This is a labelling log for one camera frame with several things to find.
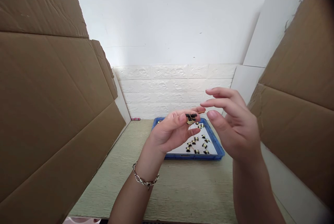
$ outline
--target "silver bracelet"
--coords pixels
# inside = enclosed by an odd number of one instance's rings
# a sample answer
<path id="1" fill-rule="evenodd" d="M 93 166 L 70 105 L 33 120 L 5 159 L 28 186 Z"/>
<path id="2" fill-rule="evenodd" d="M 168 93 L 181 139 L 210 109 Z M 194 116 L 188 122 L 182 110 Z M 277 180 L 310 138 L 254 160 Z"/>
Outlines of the silver bracelet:
<path id="1" fill-rule="evenodd" d="M 159 174 L 157 175 L 157 177 L 156 177 L 156 179 L 155 179 L 154 181 L 148 181 L 148 182 L 146 182 L 146 181 L 142 180 L 142 179 L 138 176 L 138 174 L 136 173 L 136 170 L 135 170 L 135 167 L 136 167 L 136 165 L 137 165 L 137 162 L 138 162 L 138 161 L 136 161 L 136 162 L 133 164 L 133 166 L 132 166 L 132 168 L 133 168 L 133 173 L 135 174 L 136 181 L 139 182 L 139 183 L 141 183 L 141 184 L 143 184 L 144 186 L 147 186 L 147 191 L 148 191 L 148 190 L 150 189 L 149 186 L 153 186 L 153 185 L 158 181 L 158 179 L 159 179 Z"/>

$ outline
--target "left hand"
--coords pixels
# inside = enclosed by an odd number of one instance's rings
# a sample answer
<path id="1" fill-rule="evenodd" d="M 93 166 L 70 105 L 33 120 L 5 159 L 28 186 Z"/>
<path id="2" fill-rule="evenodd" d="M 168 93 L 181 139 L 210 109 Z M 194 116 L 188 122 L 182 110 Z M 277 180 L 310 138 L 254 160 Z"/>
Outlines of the left hand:
<path id="1" fill-rule="evenodd" d="M 197 114 L 195 122 L 199 122 L 201 117 L 198 112 L 203 111 L 205 108 L 199 106 L 191 110 L 179 110 L 168 114 L 153 128 L 148 141 L 164 154 L 172 151 L 185 143 L 188 138 L 200 132 L 199 128 L 188 129 L 190 125 L 187 124 L 185 114 Z"/>

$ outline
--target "brown cardboard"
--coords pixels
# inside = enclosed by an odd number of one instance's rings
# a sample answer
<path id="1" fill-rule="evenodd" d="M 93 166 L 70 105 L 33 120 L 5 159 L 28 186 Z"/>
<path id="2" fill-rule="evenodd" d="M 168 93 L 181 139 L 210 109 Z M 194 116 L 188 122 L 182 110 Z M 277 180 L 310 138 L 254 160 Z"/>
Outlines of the brown cardboard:
<path id="1" fill-rule="evenodd" d="M 78 0 L 0 0 L 0 31 L 88 38 Z"/>
<path id="2" fill-rule="evenodd" d="M 61 224 L 124 127 L 120 119 L 113 102 L 0 203 L 1 221 Z"/>
<path id="3" fill-rule="evenodd" d="M 330 0 L 303 0 L 252 95 L 261 140 L 333 209 L 334 26 Z"/>
<path id="4" fill-rule="evenodd" d="M 78 0 L 0 1 L 0 220 L 62 223 L 125 126 L 113 73 Z"/>
<path id="5" fill-rule="evenodd" d="M 97 56 L 97 60 L 98 60 L 98 62 L 100 64 L 100 67 L 103 71 L 105 80 L 107 81 L 107 83 L 109 85 L 110 92 L 111 92 L 113 98 L 116 99 L 118 95 L 117 95 L 116 84 L 115 84 L 115 81 L 114 81 L 114 75 L 112 73 L 110 64 L 109 64 L 109 62 L 108 62 L 108 60 L 105 56 L 104 50 L 103 50 L 99 41 L 91 40 L 90 43 L 93 46 L 94 52 Z"/>

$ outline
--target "green table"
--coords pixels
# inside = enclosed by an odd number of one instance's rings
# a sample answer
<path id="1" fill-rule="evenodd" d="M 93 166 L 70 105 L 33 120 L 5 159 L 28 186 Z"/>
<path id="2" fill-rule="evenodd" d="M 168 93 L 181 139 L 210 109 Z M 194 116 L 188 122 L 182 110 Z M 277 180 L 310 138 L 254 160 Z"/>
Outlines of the green table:
<path id="1" fill-rule="evenodd" d="M 109 218 L 118 192 L 131 173 L 152 124 L 153 120 L 130 122 L 69 216 Z M 165 160 L 159 173 L 145 220 L 237 223 L 233 207 L 232 158 L 228 154 L 221 161 Z M 277 202 L 286 222 L 294 223 Z"/>

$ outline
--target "small electronic component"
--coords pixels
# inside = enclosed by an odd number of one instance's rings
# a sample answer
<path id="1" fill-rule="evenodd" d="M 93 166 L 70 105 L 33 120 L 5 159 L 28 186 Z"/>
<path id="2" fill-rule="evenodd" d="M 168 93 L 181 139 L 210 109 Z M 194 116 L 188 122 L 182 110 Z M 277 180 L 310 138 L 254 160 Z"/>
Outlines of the small electronic component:
<path id="1" fill-rule="evenodd" d="M 195 123 L 195 119 L 197 114 L 186 114 L 187 116 L 187 124 L 188 125 L 192 125 L 193 123 Z"/>

